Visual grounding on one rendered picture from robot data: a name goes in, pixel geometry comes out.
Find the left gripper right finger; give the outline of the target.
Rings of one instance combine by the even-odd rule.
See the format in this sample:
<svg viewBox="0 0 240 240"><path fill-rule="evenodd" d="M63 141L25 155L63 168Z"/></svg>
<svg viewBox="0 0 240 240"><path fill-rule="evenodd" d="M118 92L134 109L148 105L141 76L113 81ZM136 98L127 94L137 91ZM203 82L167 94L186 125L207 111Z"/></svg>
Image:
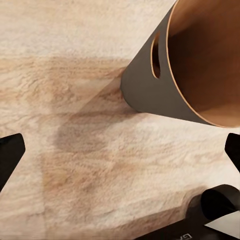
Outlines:
<svg viewBox="0 0 240 240"><path fill-rule="evenodd" d="M226 154L240 172L240 135L230 132L224 148Z"/></svg>

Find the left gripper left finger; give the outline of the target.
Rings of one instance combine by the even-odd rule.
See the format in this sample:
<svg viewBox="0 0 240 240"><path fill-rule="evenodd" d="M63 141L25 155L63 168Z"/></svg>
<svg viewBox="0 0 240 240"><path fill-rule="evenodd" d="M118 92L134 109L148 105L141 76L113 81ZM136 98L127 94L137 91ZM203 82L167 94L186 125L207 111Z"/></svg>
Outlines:
<svg viewBox="0 0 240 240"><path fill-rule="evenodd" d="M0 192L25 152L25 142L21 133L0 138Z"/></svg>

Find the trash can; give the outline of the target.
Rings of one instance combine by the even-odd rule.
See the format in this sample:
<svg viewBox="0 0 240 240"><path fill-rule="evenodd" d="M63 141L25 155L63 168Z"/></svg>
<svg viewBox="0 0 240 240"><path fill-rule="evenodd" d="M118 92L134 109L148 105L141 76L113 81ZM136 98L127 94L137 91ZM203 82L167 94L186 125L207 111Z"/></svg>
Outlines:
<svg viewBox="0 0 240 240"><path fill-rule="evenodd" d="M137 111L240 128L240 0L176 0L120 87Z"/></svg>

